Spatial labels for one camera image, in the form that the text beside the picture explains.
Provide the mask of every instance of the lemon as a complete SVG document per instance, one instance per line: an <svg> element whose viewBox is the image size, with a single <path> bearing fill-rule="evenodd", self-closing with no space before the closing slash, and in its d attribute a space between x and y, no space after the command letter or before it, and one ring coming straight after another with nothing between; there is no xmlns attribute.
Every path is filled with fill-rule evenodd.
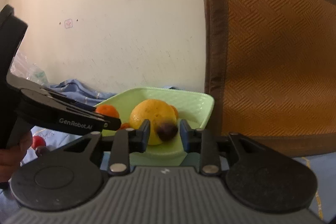
<svg viewBox="0 0 336 224"><path fill-rule="evenodd" d="M176 124L176 115L170 105L162 100L147 99L138 104L131 112L129 124L134 129L139 129L142 122L148 119L151 122L151 134L149 136L149 145L158 145L162 140L155 132L155 128L163 122L172 122Z"/></svg>

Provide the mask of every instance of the red toy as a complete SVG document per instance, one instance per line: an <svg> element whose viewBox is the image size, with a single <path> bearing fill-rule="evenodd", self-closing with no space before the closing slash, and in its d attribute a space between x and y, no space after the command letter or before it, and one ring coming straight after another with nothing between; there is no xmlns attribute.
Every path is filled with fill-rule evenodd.
<svg viewBox="0 0 336 224"><path fill-rule="evenodd" d="M42 138L41 136L34 136L33 144L31 145L31 148L35 150L38 146L47 146L47 145L45 143L44 138Z"/></svg>

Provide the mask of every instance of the light green bowl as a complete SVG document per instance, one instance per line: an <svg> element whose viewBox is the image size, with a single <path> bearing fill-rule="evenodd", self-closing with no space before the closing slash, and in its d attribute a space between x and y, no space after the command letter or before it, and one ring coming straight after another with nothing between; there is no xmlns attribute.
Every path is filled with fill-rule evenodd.
<svg viewBox="0 0 336 224"><path fill-rule="evenodd" d="M98 105L113 105L120 114L121 122L128 122L134 107L146 99L159 99L176 107L179 120L186 119L191 128L205 128L213 106L214 99L207 94L184 90L135 88L113 96ZM115 131L103 130L103 136L114 135ZM185 158L180 135L172 141L159 145L148 145L145 153L130 154L131 165L180 165Z"/></svg>

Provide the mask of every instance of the metal screw head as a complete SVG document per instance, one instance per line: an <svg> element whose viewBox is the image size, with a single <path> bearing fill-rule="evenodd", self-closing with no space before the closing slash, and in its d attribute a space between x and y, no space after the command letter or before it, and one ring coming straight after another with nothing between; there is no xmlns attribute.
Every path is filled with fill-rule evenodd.
<svg viewBox="0 0 336 224"><path fill-rule="evenodd" d="M202 168L202 171L206 174L215 174L219 171L216 165L206 165Z"/></svg>
<svg viewBox="0 0 336 224"><path fill-rule="evenodd" d="M124 172L125 170L127 169L127 166L125 164L112 164L110 166L110 170L112 172L116 172L116 173L119 173L119 172Z"/></svg>

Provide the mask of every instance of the human hand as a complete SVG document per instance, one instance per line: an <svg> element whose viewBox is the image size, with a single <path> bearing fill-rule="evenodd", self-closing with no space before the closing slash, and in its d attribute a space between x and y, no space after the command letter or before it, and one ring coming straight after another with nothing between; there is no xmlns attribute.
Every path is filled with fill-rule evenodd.
<svg viewBox="0 0 336 224"><path fill-rule="evenodd" d="M29 131L22 136L19 145L9 149L0 149L0 182L7 182L14 171L20 167L20 162L32 145L32 141L32 133Z"/></svg>

